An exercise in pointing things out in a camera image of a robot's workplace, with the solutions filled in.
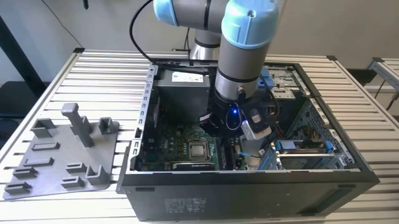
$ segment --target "wire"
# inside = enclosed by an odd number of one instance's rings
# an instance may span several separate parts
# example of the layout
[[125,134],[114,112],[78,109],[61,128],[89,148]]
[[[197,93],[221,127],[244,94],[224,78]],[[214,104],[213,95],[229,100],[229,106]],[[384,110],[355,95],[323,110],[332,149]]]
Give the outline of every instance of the wire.
[[132,43],[134,45],[134,47],[137,48],[137,51],[140,52],[140,54],[146,58],[146,60],[157,65],[160,68],[165,69],[165,70],[169,70],[169,71],[178,71],[178,72],[186,72],[186,73],[192,73],[192,74],[200,74],[200,75],[206,75],[208,73],[206,72],[202,72],[202,71],[192,71],[192,70],[182,70],[182,69],[176,69],[176,68],[170,68],[168,67],[166,65],[162,65],[160,63],[157,63],[154,61],[154,59],[152,59],[146,54],[145,52],[141,50],[136,40],[134,40],[134,37],[133,37],[133,25],[134,25],[134,22],[137,20],[137,17],[140,15],[140,12],[144,10],[144,8],[149,5],[149,3],[152,2],[153,0],[146,0],[146,2],[144,2],[144,4],[138,7],[134,15],[133,15],[133,18],[132,18],[132,21],[130,21],[130,25],[129,25],[129,37],[130,37],[130,40],[132,40]]
[[237,152],[237,154],[241,156],[250,156],[253,158],[261,158],[261,156],[254,156],[254,155],[250,155],[249,153],[244,153],[244,152]]
[[48,4],[44,2],[44,0],[41,0],[41,2],[42,2],[42,4],[48,7],[50,13],[54,15],[54,17],[56,17],[58,23],[61,24],[61,27],[64,28],[64,30],[70,34],[70,36],[73,37],[73,39],[74,39],[74,41],[77,42],[78,46],[82,48],[80,42],[77,41],[76,37],[72,35],[72,33],[69,32],[69,30],[65,28],[65,26],[64,26],[61,20],[58,19],[57,15],[56,15],[54,12],[52,11],[52,9],[50,9],[50,7],[48,6]]
[[282,140],[286,140],[285,136],[282,135],[281,128],[280,128],[278,126],[274,127],[274,131],[276,131],[276,133],[278,134],[280,138],[281,138]]
[[393,102],[395,102],[395,100],[391,100],[391,102],[389,102],[389,104],[388,104],[388,107],[387,107],[387,109],[385,109],[387,111],[391,109]]
[[278,105],[278,102],[277,102],[277,100],[276,100],[276,98],[274,98],[274,96],[273,96],[273,93],[270,92],[270,90],[269,90],[269,88],[268,88],[268,86],[266,86],[266,82],[265,82],[265,79],[264,79],[264,77],[262,77],[261,74],[260,74],[260,79],[261,79],[261,82],[262,82],[262,84],[264,84],[265,91],[268,90],[268,95],[269,95],[269,97],[270,97],[270,99],[272,99],[272,101],[273,101],[273,103],[274,103],[274,116],[277,117],[278,114],[280,114],[280,105]]
[[237,106],[237,117],[238,117],[238,124],[234,128],[230,128],[228,126],[228,114],[229,114],[229,111],[225,113],[225,127],[230,130],[230,131],[234,131],[237,130],[240,127],[241,127],[241,122],[242,122],[242,118],[241,118],[241,112],[238,110],[238,106]]
[[188,43],[188,34],[189,34],[189,28],[186,28],[185,41],[184,41],[184,50],[185,50],[185,45],[186,45],[188,60],[189,60],[190,49],[189,49],[189,43]]
[[379,95],[379,93],[380,93],[380,89],[381,89],[381,86],[385,84],[385,80],[381,82],[381,84],[380,84],[380,88],[379,88],[379,90],[376,91],[376,93],[375,93],[375,96],[373,96],[373,98],[376,99],[376,96]]

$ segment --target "black cable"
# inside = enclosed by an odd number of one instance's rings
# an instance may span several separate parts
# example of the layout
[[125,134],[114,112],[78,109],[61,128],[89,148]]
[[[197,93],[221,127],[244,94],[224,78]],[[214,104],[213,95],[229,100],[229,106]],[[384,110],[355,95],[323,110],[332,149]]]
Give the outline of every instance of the black cable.
[[44,0],[41,0],[41,2],[42,2],[42,4],[48,7],[50,13],[54,15],[54,17],[56,17],[58,23],[61,24],[61,27],[64,28],[64,30],[69,33],[69,35],[73,37],[74,41],[77,42],[78,46],[82,48],[80,42],[77,41],[76,37],[72,35],[72,33],[69,32],[69,30],[65,28],[65,26],[64,26],[61,20],[58,19],[57,15],[56,15],[54,12],[52,11],[52,9],[50,9],[50,7],[48,6],[48,4],[44,2]]
[[373,98],[376,99],[376,96],[379,95],[379,93],[380,93],[380,89],[381,89],[381,86],[385,84],[385,80],[381,82],[381,84],[380,84],[380,88],[379,88],[379,90],[376,91],[376,93],[375,93],[375,96],[373,96]]
[[186,33],[185,33],[185,39],[184,39],[184,50],[186,50],[186,44],[188,44],[188,33],[189,33],[189,28],[186,28]]
[[200,74],[200,75],[206,75],[208,73],[206,72],[202,72],[202,71],[190,71],[190,70],[182,70],[182,69],[176,69],[176,68],[170,68],[168,67],[166,65],[164,64],[160,64],[154,61],[154,59],[152,59],[145,53],[144,51],[141,50],[136,40],[134,40],[134,37],[133,37],[133,25],[134,25],[134,22],[136,22],[136,19],[140,15],[140,12],[142,11],[142,9],[149,5],[149,3],[152,2],[152,0],[146,0],[146,2],[144,2],[144,4],[140,6],[140,8],[137,9],[134,15],[133,15],[133,18],[132,18],[132,21],[130,21],[130,25],[129,25],[129,36],[130,36],[130,40],[132,40],[132,43],[134,45],[134,47],[137,48],[137,51],[140,52],[140,54],[146,58],[146,60],[157,65],[160,68],[165,69],[165,70],[169,70],[169,71],[178,71],[178,72],[186,72],[186,73],[192,73],[192,74]]
[[189,34],[189,28],[186,28],[186,33],[185,33],[185,43],[186,43],[186,52],[188,52],[188,60],[189,60],[190,49],[189,49],[189,43],[188,43],[188,34]]
[[388,107],[387,107],[387,109],[385,109],[387,111],[391,109],[393,102],[395,102],[395,100],[391,100],[391,102],[389,102],[389,104],[388,104]]
[[266,82],[265,82],[265,79],[264,79],[264,77],[262,77],[261,74],[260,74],[260,79],[261,79],[261,82],[264,83],[265,91],[268,91],[269,97],[270,97],[270,99],[272,99],[272,101],[274,103],[274,116],[277,117],[278,114],[280,114],[280,105],[278,105],[278,102],[277,102],[277,100],[276,100],[276,98],[273,96],[273,93],[270,92],[270,90],[269,90],[269,88],[266,86]]

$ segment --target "aluminum extrusion table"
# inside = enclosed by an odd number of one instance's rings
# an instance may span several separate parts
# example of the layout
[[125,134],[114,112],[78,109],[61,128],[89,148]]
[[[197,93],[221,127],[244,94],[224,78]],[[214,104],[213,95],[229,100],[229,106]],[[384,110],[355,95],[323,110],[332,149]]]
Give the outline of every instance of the aluminum extrusion table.
[[[149,53],[150,57],[185,58],[185,53]],[[189,223],[399,223],[399,124],[343,68],[324,56],[269,55],[268,62],[300,63],[355,146],[368,161],[380,184],[325,218],[284,220],[214,220]],[[133,138],[149,62],[136,52],[85,50],[73,53],[45,93],[0,150],[0,194],[28,148],[37,118],[56,125],[68,120],[60,113],[77,102],[80,115],[92,121],[112,117],[120,122],[112,184],[101,191],[0,199],[0,221],[12,224],[133,224],[138,220],[125,195],[114,192],[122,154]]]

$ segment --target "light blue joint cover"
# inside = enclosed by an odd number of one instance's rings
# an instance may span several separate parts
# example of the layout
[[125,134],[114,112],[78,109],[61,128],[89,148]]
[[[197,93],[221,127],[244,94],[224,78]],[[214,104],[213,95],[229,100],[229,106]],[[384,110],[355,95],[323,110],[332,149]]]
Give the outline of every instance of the light blue joint cover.
[[229,0],[221,33],[236,47],[256,49],[270,42],[277,19],[278,7],[269,0]]
[[172,0],[153,0],[153,12],[158,21],[178,26]]

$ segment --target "power cable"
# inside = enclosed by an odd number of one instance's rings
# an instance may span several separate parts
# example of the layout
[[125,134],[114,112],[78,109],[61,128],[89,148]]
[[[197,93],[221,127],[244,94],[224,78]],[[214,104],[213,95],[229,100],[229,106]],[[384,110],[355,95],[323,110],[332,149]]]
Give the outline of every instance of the power cable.
[[152,0],[146,0],[146,1],[144,2],[144,4],[138,7],[138,9],[137,9],[137,11],[136,11],[136,13],[134,13],[134,15],[133,15],[133,18],[132,18],[132,21],[130,21],[130,25],[129,25],[129,37],[130,37],[130,40],[132,40],[132,43],[133,43],[134,47],[137,48],[137,51],[141,53],[141,55],[146,58],[146,60],[148,60],[152,64],[157,65],[160,68],[162,68],[162,69],[165,69],[165,70],[169,70],[169,71],[178,71],[178,72],[186,72],[186,73],[200,74],[200,75],[206,75],[208,72],[204,72],[204,71],[192,71],[192,70],[176,69],[176,68],[172,68],[172,67],[166,66],[165,64],[160,64],[160,63],[157,63],[157,62],[154,61],[154,59],[150,58],[150,57],[145,54],[145,52],[141,50],[141,48],[140,48],[140,46],[138,46],[138,44],[137,44],[137,42],[136,42],[136,40],[134,40],[134,37],[133,37],[133,25],[134,25],[134,22],[136,22],[136,20],[137,20],[138,15],[140,15],[140,12],[144,10],[144,8],[149,5],[150,2],[152,2]]

